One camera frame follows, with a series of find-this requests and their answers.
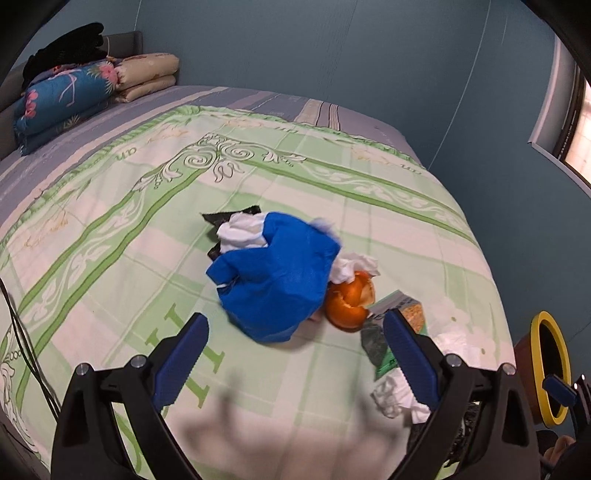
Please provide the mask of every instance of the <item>blue wall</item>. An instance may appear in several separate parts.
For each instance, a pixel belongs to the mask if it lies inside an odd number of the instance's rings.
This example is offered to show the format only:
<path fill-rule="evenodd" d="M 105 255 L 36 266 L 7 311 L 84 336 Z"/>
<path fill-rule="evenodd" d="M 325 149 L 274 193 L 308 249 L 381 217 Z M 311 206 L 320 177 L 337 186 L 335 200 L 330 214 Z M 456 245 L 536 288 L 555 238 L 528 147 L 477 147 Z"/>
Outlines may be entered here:
<path fill-rule="evenodd" d="M 432 158 L 456 109 L 488 0 L 143 0 L 147 51 L 180 83 L 250 87 L 352 108 Z"/>
<path fill-rule="evenodd" d="M 472 78 L 431 171 L 466 213 L 514 341 L 547 310 L 568 341 L 573 374 L 591 374 L 591 200 L 527 144 L 553 44 L 520 1 L 492 2 Z"/>
<path fill-rule="evenodd" d="M 15 65 L 47 46 L 64 33 L 91 22 L 101 22 L 104 34 L 132 31 L 140 0 L 70 0 L 46 25 L 41 27 L 22 51 Z"/>

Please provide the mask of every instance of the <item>bed headboard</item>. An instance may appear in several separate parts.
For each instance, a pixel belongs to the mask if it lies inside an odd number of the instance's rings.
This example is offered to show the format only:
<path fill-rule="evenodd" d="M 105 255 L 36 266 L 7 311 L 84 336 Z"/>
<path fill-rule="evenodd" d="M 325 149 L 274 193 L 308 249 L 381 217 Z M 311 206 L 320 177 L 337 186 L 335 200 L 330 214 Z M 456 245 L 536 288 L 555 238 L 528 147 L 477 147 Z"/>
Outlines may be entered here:
<path fill-rule="evenodd" d="M 112 57 L 131 57 L 144 52 L 144 41 L 140 31 L 105 35 L 104 39 L 101 49 L 107 51 Z M 0 160 L 17 147 L 12 131 L 13 105 L 21 96 L 24 67 L 25 63 L 14 67 L 0 85 Z"/>

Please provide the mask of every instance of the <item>green patterned bedsheet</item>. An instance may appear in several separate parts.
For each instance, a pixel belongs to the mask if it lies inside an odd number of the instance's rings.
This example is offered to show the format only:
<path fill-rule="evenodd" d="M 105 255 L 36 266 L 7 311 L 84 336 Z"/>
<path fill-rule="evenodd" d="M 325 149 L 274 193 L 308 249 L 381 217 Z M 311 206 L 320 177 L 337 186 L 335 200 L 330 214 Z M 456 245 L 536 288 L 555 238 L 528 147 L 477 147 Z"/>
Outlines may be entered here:
<path fill-rule="evenodd" d="M 123 365 L 192 312 L 207 316 L 208 346 L 164 411 L 204 479 L 386 478 L 405 434 L 359 408 L 373 380 L 359 336 L 304 322 L 288 344 L 258 345 L 220 308 L 200 214 L 253 204 L 334 222 L 344 248 L 378 259 L 378 298 L 419 299 L 430 332 L 454 322 L 481 367 L 513 361 L 490 270 L 439 181 L 391 147 L 245 111 L 180 106 L 101 148 L 8 231 L 0 275 L 60 398 L 78 363 Z M 9 329 L 0 359 L 2 406 L 48 464 L 55 423 Z"/>

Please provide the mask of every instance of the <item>beige pillow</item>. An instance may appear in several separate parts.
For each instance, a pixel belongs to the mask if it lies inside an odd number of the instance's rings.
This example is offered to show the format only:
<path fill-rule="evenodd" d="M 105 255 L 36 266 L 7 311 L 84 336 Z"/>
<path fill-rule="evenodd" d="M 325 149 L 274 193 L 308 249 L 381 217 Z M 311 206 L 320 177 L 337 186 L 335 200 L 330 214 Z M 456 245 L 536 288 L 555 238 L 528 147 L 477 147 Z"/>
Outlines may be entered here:
<path fill-rule="evenodd" d="M 178 70 L 178 57 L 171 53 L 147 53 L 124 59 L 117 67 L 119 83 L 115 90 L 125 90 L 149 80 L 172 75 Z"/>
<path fill-rule="evenodd" d="M 131 88 L 128 88 L 127 90 L 119 92 L 117 95 L 115 95 L 115 97 L 113 97 L 113 101 L 115 103 L 129 103 L 136 98 L 143 97 L 144 95 L 172 87 L 176 81 L 177 80 L 173 75 L 166 75 L 166 77 L 140 83 L 139 85 L 135 85 Z"/>

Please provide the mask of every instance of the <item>flower pot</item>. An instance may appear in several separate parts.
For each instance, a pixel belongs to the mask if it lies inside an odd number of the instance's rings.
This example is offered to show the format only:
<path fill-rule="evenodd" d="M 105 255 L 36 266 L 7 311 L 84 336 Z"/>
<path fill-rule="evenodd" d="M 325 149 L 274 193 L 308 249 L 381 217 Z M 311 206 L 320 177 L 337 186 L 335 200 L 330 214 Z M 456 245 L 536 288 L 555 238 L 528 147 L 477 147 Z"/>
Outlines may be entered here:
<path fill-rule="evenodd" d="M 531 322 L 530 332 L 514 348 L 515 363 L 525 388 L 535 423 L 548 428 L 561 424 L 568 408 L 560 405 L 542 388 L 548 375 L 555 374 L 568 385 L 570 379 L 569 353 L 558 324 L 548 312 L 540 312 Z"/>

